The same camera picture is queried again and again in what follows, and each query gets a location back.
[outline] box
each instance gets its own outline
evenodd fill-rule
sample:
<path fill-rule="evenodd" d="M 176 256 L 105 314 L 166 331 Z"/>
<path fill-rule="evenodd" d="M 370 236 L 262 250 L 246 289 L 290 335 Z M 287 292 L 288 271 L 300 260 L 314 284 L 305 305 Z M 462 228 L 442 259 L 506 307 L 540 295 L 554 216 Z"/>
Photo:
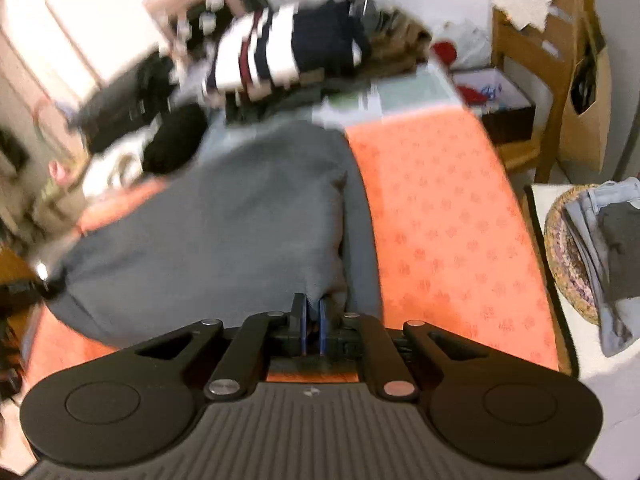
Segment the box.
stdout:
<path fill-rule="evenodd" d="M 487 96 L 484 105 L 471 106 L 482 119 L 494 144 L 529 140 L 533 133 L 536 105 L 497 68 L 452 74 L 457 86 L 467 86 Z"/>

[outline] black bag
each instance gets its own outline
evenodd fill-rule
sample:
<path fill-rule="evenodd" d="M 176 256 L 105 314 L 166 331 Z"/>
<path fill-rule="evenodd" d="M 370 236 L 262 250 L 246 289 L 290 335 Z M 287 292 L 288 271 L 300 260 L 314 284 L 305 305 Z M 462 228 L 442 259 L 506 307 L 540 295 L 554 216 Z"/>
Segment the black bag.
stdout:
<path fill-rule="evenodd" d="M 176 85 L 169 83 L 174 62 L 156 50 L 98 90 L 69 122 L 80 128 L 92 154 L 101 153 L 116 140 L 151 124 L 168 110 L 168 98 Z"/>

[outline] red object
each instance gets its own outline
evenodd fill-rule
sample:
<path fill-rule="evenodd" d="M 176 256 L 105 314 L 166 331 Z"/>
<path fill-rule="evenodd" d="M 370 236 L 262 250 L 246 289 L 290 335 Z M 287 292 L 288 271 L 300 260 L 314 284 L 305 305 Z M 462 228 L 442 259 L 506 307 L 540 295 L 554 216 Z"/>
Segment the red object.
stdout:
<path fill-rule="evenodd" d="M 462 94 L 462 98 L 469 106 L 483 105 L 489 100 L 486 95 L 481 94 L 478 90 L 470 88 L 469 86 L 457 86 L 458 91 Z"/>
<path fill-rule="evenodd" d="M 440 58 L 441 62 L 447 66 L 451 66 L 458 58 L 456 46 L 450 41 L 434 43 L 431 46 L 431 50 L 433 50 L 436 53 L 436 56 Z"/>

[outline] wooden chair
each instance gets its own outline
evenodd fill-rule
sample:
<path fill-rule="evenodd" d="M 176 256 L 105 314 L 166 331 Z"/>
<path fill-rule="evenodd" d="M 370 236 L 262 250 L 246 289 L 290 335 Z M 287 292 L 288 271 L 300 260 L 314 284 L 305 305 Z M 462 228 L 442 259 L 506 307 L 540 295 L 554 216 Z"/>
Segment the wooden chair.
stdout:
<path fill-rule="evenodd" d="M 580 41 L 580 20 L 576 16 L 581 1 L 554 0 L 553 6 L 561 10 L 562 18 L 549 14 L 544 32 L 531 26 L 517 31 L 503 12 L 494 9 L 492 64 L 504 70 L 504 59 L 513 59 L 539 77 L 553 95 L 546 125 L 535 128 L 531 140 L 510 142 L 497 148 L 507 171 L 536 168 L 536 182 L 549 181 L 558 156 L 562 114 Z"/>

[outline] ribbed gray panel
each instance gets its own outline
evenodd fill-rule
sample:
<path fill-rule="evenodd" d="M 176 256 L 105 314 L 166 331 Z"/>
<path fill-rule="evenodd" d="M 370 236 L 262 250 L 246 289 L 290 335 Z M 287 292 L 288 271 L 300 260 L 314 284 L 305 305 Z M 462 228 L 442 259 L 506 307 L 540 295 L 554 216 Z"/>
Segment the ribbed gray panel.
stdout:
<path fill-rule="evenodd" d="M 408 404 L 373 397 L 365 384 L 261 383 L 245 400 L 212 404 L 174 449 L 146 463 L 85 472 L 47 462 L 33 480 L 595 480 L 573 464 L 506 472 L 461 457 Z"/>

